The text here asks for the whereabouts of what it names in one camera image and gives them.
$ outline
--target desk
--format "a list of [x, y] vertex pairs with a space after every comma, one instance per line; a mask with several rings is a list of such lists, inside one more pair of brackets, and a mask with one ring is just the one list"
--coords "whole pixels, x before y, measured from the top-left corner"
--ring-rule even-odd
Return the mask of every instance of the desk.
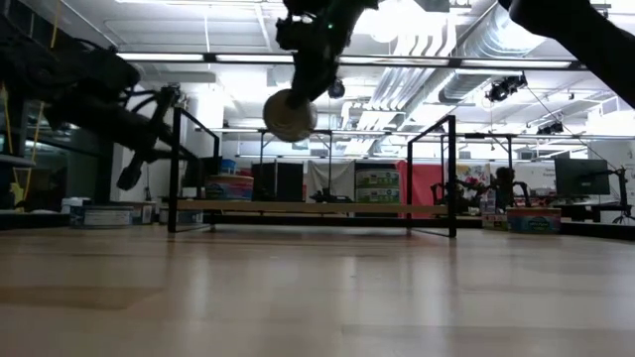
[[601, 222], [601, 212], [621, 212], [624, 210], [622, 206], [617, 203], [603, 203], [603, 204], [557, 204], [554, 208], [560, 208], [563, 211], [563, 217], [571, 218], [573, 222], [583, 222], [585, 220], [592, 220], [595, 223]]

